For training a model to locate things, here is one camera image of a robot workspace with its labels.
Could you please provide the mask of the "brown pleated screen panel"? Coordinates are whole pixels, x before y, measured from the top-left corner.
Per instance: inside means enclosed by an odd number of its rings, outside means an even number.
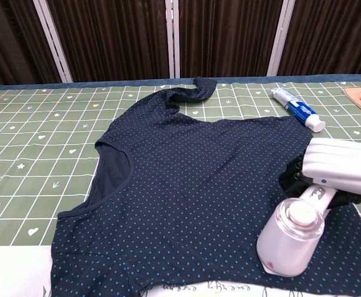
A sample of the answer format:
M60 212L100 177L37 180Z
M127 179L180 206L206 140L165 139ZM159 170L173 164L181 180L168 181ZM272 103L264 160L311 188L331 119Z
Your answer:
M165 0L47 0L74 82L169 77Z
M361 0L295 0L278 75L361 74Z
M0 0L0 85L60 81L33 0Z
M282 4L179 0L180 76L265 76Z

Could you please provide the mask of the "green grid tablecloth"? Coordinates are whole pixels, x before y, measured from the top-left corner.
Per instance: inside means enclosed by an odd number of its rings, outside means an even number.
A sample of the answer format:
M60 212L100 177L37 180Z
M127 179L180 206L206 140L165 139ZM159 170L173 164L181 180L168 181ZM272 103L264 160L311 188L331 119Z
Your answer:
M343 93L361 82L218 84L210 99L180 103L202 121L285 116L275 86L310 105L326 122L319 137L361 142L361 109ZM57 213L88 196L94 143L137 100L175 85L0 90L0 246L50 245Z

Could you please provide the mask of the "white screen frame post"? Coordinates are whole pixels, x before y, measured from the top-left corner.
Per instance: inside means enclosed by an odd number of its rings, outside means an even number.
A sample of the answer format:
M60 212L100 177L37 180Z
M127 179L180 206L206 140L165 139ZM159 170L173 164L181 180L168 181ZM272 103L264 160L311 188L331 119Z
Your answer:
M266 75L268 77L277 76L279 65L282 59L288 29L291 23L295 0L282 0L281 13L279 15L274 43L271 50L270 61Z
M179 0L164 0L168 43L169 78L181 77Z
M47 0L33 0L33 4L62 83L73 83L69 64Z

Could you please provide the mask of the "white printed cloth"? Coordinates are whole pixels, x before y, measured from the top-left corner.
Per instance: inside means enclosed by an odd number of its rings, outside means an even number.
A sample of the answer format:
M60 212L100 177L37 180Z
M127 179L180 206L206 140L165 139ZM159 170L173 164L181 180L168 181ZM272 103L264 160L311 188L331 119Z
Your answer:
M0 297L52 297L49 246L0 246ZM157 286L141 297L350 297L315 295L234 282Z

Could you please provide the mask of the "white handheld garment steamer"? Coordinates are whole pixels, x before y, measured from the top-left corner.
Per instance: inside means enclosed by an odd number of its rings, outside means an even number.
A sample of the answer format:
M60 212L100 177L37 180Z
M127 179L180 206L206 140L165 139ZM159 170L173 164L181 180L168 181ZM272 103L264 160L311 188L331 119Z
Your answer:
M283 277L305 271L325 229L328 206L337 190L312 185L300 197L280 202L257 239L264 270Z

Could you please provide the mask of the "navy polka dot t-shirt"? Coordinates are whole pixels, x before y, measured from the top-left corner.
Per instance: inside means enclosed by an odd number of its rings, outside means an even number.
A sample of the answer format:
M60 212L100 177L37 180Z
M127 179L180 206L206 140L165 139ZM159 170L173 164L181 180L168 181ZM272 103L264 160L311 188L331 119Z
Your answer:
M153 93L95 144L88 199L58 215L52 297L140 297L154 286L232 281L361 296L361 219L332 210L306 271L266 273L256 240L285 198L278 178L312 138L293 117L204 122L179 111L216 82Z

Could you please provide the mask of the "blue white toothpaste tube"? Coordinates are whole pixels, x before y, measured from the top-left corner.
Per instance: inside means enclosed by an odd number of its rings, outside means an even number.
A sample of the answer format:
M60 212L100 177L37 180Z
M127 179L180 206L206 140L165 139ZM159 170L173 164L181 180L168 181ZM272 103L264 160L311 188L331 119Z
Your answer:
M312 132L321 132L326 123L306 103L284 88L273 88L271 94L285 109Z

